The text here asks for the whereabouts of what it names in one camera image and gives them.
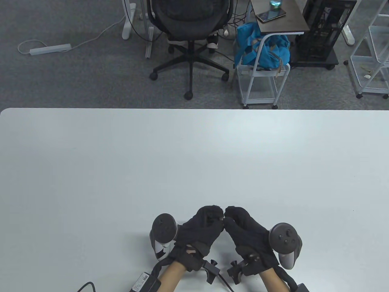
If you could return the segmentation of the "person's right hand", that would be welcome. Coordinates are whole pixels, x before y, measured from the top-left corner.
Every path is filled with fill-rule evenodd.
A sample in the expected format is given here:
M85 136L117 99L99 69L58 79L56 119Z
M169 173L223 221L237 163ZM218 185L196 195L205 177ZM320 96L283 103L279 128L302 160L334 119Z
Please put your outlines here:
M245 276L277 268L279 262L269 243L269 231L242 207L228 206L223 219L226 232L235 244L236 252L246 261Z

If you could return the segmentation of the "person's left hand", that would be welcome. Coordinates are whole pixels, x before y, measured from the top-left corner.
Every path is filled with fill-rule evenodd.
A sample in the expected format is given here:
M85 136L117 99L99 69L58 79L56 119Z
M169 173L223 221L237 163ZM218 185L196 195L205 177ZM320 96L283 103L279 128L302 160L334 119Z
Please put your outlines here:
M174 248L169 257L182 264L187 271L198 271L203 259L223 231L224 211L212 205L200 208L197 213L179 228Z

